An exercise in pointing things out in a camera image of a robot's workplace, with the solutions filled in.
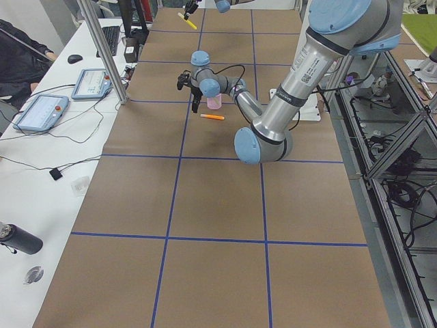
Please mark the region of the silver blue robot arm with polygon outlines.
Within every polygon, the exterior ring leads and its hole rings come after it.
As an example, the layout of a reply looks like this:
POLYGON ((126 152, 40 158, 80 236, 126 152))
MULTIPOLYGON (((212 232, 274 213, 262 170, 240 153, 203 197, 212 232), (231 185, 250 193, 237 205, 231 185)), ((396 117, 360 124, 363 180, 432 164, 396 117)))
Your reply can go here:
POLYGON ((280 161, 292 149, 289 125, 333 62, 346 55, 381 53, 394 49, 400 40, 403 1, 312 1, 306 42, 295 56, 286 78, 265 107, 244 82, 210 68, 205 51, 191 55, 188 85, 197 111, 201 97, 229 95, 249 126, 234 137, 238 158, 246 164, 280 161))
MULTIPOLYGON (((253 0, 214 0, 214 4, 220 13, 225 13, 230 10, 231 6, 249 3, 252 1, 253 0)), ((197 8, 199 7, 199 3, 201 3, 201 0, 187 1, 184 6, 184 13, 182 14, 182 18, 187 21, 190 15, 197 10, 197 8)))

